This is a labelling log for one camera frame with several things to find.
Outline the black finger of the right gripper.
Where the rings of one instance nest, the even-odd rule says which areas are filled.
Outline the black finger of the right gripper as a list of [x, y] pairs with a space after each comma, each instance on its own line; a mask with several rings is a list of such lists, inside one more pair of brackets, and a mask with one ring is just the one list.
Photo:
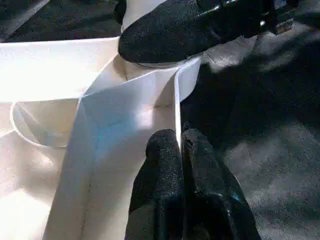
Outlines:
[[123, 23], [123, 18], [127, 10], [127, 1], [126, 0], [118, 0], [117, 4], [114, 8], [114, 18], [119, 23]]
[[260, 31], [261, 0], [167, 0], [130, 24], [120, 56], [140, 64], [174, 63]]

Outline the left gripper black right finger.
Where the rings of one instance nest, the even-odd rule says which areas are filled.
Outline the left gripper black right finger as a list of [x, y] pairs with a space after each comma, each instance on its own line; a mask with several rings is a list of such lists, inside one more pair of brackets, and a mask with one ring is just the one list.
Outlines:
[[252, 210], [236, 177], [199, 130], [182, 134], [189, 240], [259, 240]]

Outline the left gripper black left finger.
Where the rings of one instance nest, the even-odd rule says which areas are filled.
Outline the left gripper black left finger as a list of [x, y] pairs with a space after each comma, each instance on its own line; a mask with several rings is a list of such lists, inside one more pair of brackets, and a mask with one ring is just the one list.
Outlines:
[[175, 132], [155, 132], [147, 142], [145, 155], [133, 183], [125, 239], [181, 240], [185, 190]]

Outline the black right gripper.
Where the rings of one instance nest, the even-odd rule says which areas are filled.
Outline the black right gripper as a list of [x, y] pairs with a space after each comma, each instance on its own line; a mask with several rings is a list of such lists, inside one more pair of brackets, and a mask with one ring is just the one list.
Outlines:
[[260, 29], [280, 35], [292, 29], [300, 0], [263, 0]]

